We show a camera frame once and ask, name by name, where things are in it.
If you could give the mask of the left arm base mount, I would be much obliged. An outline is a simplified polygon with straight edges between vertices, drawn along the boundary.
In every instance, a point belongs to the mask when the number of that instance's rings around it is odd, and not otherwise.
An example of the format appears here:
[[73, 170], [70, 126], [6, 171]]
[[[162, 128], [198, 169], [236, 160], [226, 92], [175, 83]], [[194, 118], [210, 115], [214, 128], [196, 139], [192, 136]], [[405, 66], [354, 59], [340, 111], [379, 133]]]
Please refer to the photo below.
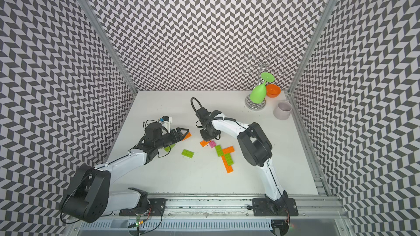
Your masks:
[[134, 187], [129, 187], [128, 191], [135, 192], [138, 200], [135, 201], [134, 207], [120, 210], [119, 216], [162, 216], [164, 214], [167, 203], [166, 198], [149, 198], [146, 191]]

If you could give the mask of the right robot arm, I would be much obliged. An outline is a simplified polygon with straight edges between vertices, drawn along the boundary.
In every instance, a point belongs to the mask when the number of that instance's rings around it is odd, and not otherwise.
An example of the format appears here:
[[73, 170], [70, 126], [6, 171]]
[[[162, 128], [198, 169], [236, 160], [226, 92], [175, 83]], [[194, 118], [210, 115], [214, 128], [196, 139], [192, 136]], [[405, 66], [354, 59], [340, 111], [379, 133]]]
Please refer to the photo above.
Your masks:
[[260, 177], [270, 212], [278, 214], [284, 211], [289, 197], [280, 184], [273, 167], [272, 144], [260, 125], [256, 122], [241, 123], [218, 110], [210, 113], [204, 107], [195, 109], [194, 112], [201, 123], [200, 134], [203, 140], [211, 141], [222, 133], [237, 139], [245, 160], [260, 169]]

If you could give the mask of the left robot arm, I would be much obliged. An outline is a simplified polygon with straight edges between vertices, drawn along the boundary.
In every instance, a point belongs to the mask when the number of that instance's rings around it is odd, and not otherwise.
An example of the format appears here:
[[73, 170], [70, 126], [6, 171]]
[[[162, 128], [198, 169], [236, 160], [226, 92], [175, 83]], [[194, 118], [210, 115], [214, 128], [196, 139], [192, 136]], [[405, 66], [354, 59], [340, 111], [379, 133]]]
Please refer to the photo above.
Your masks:
[[162, 124], [152, 122], [125, 156], [95, 167], [79, 167], [59, 204], [60, 214], [92, 223], [117, 210], [129, 210], [134, 214], [150, 212], [147, 192], [130, 187], [123, 192], [110, 193], [110, 187], [124, 175], [150, 163], [160, 149], [184, 140], [188, 134], [187, 128], [168, 130]]

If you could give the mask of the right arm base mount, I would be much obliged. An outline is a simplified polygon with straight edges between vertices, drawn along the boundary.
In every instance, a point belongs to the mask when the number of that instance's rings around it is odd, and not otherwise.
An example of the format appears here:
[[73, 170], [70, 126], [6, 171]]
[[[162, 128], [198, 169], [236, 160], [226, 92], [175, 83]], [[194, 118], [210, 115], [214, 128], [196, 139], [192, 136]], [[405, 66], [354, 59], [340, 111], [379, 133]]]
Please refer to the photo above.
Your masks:
[[277, 206], [268, 198], [253, 198], [252, 211], [254, 216], [296, 217], [299, 215], [296, 201], [293, 198], [287, 199], [282, 207]]

